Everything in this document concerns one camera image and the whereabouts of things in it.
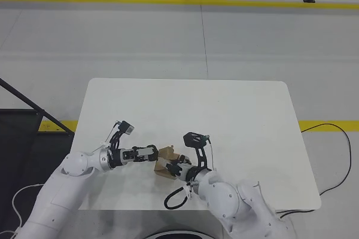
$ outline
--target black cord on floor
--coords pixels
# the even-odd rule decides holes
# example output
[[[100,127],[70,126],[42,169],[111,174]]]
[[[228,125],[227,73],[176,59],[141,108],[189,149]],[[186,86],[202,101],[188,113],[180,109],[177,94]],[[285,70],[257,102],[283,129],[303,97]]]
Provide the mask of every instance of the black cord on floor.
[[[313,128],[317,128],[317,127],[322,126],[322,125],[331,125],[331,126],[334,126],[334,127],[338,128],[339,130],[341,130],[341,131],[345,134],[345,136],[346,136],[346,138],[347,138],[347,142],[348,142],[349,167],[348,167],[348,171],[347,171],[346,176],[343,178],[343,180],[342,180],[339,184],[337,184],[336,186],[334,186],[334,187],[332,187],[332,188],[329,188],[329,189],[324,190],[323,192],[320,193],[320,195],[322,195],[322,194],[324,194],[325,192],[328,192],[328,191],[330,191],[330,190],[332,190],[332,189],[335,189],[335,188],[339,187],[341,184],[343,184],[343,183],[346,181],[346,179],[347,179],[347,177],[348,177],[348,175],[349,175],[349,172],[351,171],[351,166],[352,166],[351,142],[349,141],[349,137],[348,137],[347,133],[346,133],[342,128],[340,128],[338,125],[336,125],[336,124],[330,124],[330,123],[318,124],[318,125],[313,126],[313,127],[311,127],[311,128],[307,128],[306,130],[302,130],[302,133],[303,133],[303,132],[306,132],[306,131],[308,131],[308,130],[311,130],[311,129],[313,129]],[[287,211],[281,211],[281,212],[277,212],[277,213],[285,213],[285,214],[283,214],[283,215],[280,217],[280,218],[283,218],[284,216],[287,216],[287,215],[290,215],[290,214],[293,214],[293,213],[310,213],[310,212],[313,212],[313,211],[315,211],[315,210],[308,210],[308,211],[302,211],[302,210],[287,210]]]

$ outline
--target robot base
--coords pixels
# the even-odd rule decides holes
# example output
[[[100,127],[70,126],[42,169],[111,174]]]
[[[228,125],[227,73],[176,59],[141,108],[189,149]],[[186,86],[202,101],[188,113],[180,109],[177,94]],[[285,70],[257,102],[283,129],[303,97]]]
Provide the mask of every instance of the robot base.
[[[215,239],[201,232],[193,231],[166,231],[156,233],[145,239]]]

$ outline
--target cardboard box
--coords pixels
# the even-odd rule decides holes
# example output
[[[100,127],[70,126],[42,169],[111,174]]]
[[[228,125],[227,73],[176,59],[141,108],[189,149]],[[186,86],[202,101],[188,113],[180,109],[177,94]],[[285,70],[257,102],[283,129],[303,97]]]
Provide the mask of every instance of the cardboard box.
[[[158,157],[159,158],[164,158],[166,160],[177,160],[180,157],[180,154],[175,154],[174,153],[174,147],[172,146],[168,146],[162,149],[158,150]],[[176,179],[176,177],[173,177],[169,171],[163,167],[162,165],[160,165],[158,162],[156,162],[156,165],[154,166],[154,173],[156,175],[162,176],[162,177],[167,177],[168,179]]]

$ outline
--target floor seam line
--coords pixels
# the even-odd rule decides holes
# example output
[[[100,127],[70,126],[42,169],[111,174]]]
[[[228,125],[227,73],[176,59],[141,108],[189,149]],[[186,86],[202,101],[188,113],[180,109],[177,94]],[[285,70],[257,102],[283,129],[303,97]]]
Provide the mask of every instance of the floor seam line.
[[[1,46],[0,46],[0,51],[1,51],[2,47],[4,46],[4,44],[5,44],[6,40],[7,40],[7,38],[8,38],[9,35],[11,34],[12,30],[14,29],[14,25],[16,25],[17,21],[19,21],[19,18],[20,18],[20,15],[22,14],[22,12],[23,12],[23,9],[20,10],[19,15],[16,17],[16,20],[14,21],[14,23],[13,23],[13,25],[12,25],[10,31],[9,31],[8,34],[5,36],[3,42],[2,42],[2,44],[1,44]]]

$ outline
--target black cable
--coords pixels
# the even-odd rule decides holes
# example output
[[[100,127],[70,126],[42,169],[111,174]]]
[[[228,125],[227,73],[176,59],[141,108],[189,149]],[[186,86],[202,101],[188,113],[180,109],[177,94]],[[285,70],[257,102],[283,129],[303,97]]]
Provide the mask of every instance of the black cable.
[[[117,131],[113,134],[112,138],[109,140],[110,148],[112,150],[116,150],[120,146],[120,138],[122,134],[123,134],[122,132]]]
[[[165,206],[166,209],[168,209],[168,210],[175,210],[175,209],[178,209],[178,208],[182,207],[182,206],[187,202],[187,196],[186,196],[186,197],[184,198],[184,201],[181,202],[180,204],[178,204],[177,206],[173,206],[173,207],[169,207],[169,206],[168,206],[169,200],[170,200],[174,195],[176,195],[177,193],[181,192],[182,190],[184,190],[184,187],[178,188],[176,191],[172,192],[171,194],[169,194],[169,195],[165,198],[165,200],[164,200],[164,202],[163,202],[163,205]]]
[[[345,134],[345,136],[346,136],[346,138],[347,138],[347,142],[348,142],[349,167],[348,167],[347,174],[346,174],[346,176],[343,178],[343,180],[340,181],[340,183],[338,183],[336,186],[334,186],[334,187],[332,187],[332,188],[329,188],[329,189],[326,189],[326,190],[324,190],[323,192],[321,192],[321,193],[319,194],[320,196],[322,196],[322,194],[324,194],[325,192],[328,192],[328,191],[330,191],[330,190],[332,190],[332,189],[335,189],[335,188],[339,187],[341,184],[343,184],[343,183],[346,181],[346,179],[347,179],[347,177],[348,177],[348,175],[349,175],[349,172],[351,171],[351,166],[352,166],[351,142],[350,142],[350,140],[349,140],[349,137],[348,137],[346,131],[344,131],[344,129],[340,128],[338,125],[336,125],[336,124],[330,124],[330,123],[318,124],[318,125],[313,126],[313,127],[311,127],[311,128],[307,128],[306,130],[302,130],[301,133],[306,132],[306,131],[308,131],[308,130],[311,130],[311,129],[313,129],[313,128],[317,128],[317,127],[322,126],[322,125],[331,125],[331,126],[334,126],[334,127],[338,128],[339,130],[341,130],[341,131]],[[280,217],[280,218],[283,218],[284,216],[287,216],[287,215],[290,215],[290,214],[293,214],[293,213],[310,213],[310,212],[313,212],[313,211],[315,211],[315,210],[308,210],[308,211],[302,211],[302,210],[287,210],[287,211],[281,211],[281,212],[277,212],[277,213],[285,213],[285,214],[283,214],[283,215]]]

